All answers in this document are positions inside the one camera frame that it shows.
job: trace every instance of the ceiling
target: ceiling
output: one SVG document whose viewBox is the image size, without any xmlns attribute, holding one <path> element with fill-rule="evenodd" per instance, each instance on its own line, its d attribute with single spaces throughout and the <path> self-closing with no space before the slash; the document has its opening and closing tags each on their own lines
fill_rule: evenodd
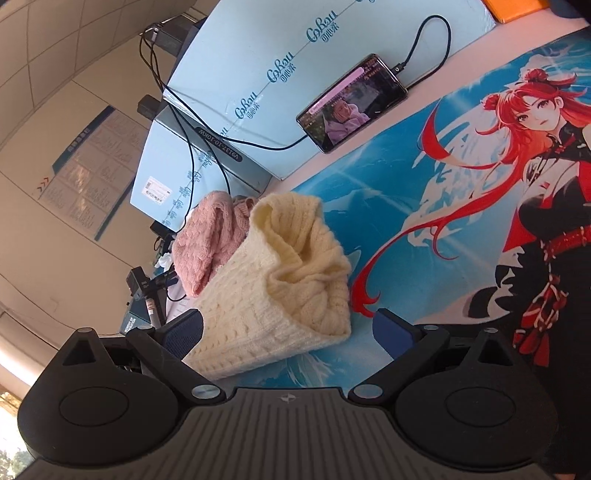
<svg viewBox="0 0 591 480">
<path fill-rule="evenodd" d="M 146 25 L 194 3 L 8 0 L 0 7 L 0 148 L 75 73 Z"/>
</svg>

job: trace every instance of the white knitted beanie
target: white knitted beanie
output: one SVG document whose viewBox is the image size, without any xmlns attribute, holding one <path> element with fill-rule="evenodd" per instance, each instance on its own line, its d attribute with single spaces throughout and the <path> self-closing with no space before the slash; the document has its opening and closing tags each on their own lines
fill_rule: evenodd
<svg viewBox="0 0 591 480">
<path fill-rule="evenodd" d="M 250 231 L 195 299 L 203 337 L 183 361 L 215 380 L 347 339 L 351 267 L 320 199 L 271 194 Z"/>
</svg>

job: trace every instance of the pink knit hat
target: pink knit hat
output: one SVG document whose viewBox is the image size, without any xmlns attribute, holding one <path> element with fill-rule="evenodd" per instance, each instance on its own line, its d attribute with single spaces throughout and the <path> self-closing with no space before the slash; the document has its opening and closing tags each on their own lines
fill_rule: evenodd
<svg viewBox="0 0 591 480">
<path fill-rule="evenodd" d="M 197 297 L 244 241 L 255 203 L 211 192 L 192 211 L 173 243 L 174 268 L 188 297 Z"/>
</svg>

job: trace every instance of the blue illustrated background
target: blue illustrated background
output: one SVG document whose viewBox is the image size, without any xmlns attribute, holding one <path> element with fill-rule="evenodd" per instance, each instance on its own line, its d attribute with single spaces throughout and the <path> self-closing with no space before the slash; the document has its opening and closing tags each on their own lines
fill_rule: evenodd
<svg viewBox="0 0 591 480">
<path fill-rule="evenodd" d="M 524 54 L 445 96 L 436 118 L 437 132 L 443 133 L 441 143 L 455 145 L 454 153 L 467 163 L 493 161 L 504 141 L 502 134 L 492 138 L 475 133 L 475 128 L 492 125 L 490 112 L 484 112 L 480 102 L 518 81 L 524 70 L 543 67 L 551 76 L 577 73 L 573 88 L 581 92 L 591 87 L 590 28 Z M 581 100 L 591 103 L 591 95 L 585 94 Z M 390 127 L 295 189 L 323 200 L 326 223 L 353 265 L 352 279 L 373 253 L 398 233 L 407 217 L 426 205 L 425 199 L 432 207 L 449 205 L 478 179 L 462 177 L 466 169 L 421 158 L 418 139 L 435 106 L 431 104 Z M 435 197 L 426 195 L 428 184 Z M 492 285 L 521 192 L 521 186 L 516 185 L 488 210 L 452 224 L 453 232 L 441 238 L 439 249 L 446 257 L 457 256 L 456 260 L 436 256 L 429 240 L 396 242 L 369 277 L 368 293 L 381 293 L 371 309 L 385 307 L 414 323 L 441 314 L 461 297 Z M 346 394 L 392 361 L 374 340 L 371 319 L 353 313 L 352 326 L 353 335 L 341 345 L 297 355 L 218 383 L 229 391 L 237 385 L 339 386 Z"/>
</svg>

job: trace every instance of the smartphone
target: smartphone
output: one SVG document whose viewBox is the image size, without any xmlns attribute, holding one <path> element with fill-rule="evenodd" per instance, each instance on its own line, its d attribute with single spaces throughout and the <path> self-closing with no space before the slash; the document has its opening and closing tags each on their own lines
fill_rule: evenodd
<svg viewBox="0 0 591 480">
<path fill-rule="evenodd" d="M 324 153 L 329 153 L 407 96 L 408 90 L 372 53 L 295 120 Z"/>
</svg>

